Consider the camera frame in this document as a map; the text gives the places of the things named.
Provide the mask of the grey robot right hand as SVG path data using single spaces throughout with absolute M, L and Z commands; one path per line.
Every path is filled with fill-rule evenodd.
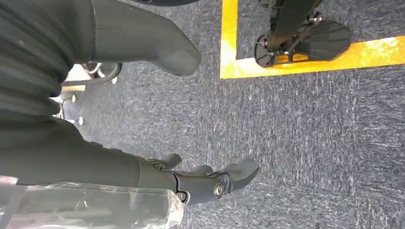
M 54 97 L 72 67 L 86 62 L 147 61 L 189 76 L 201 54 L 171 20 L 117 0 L 3 0 L 0 3 L 0 173 L 19 184 L 59 182 L 168 189 L 185 204 L 246 187 L 252 159 L 214 172 L 175 172 L 177 154 L 144 159 L 84 140 L 56 118 Z

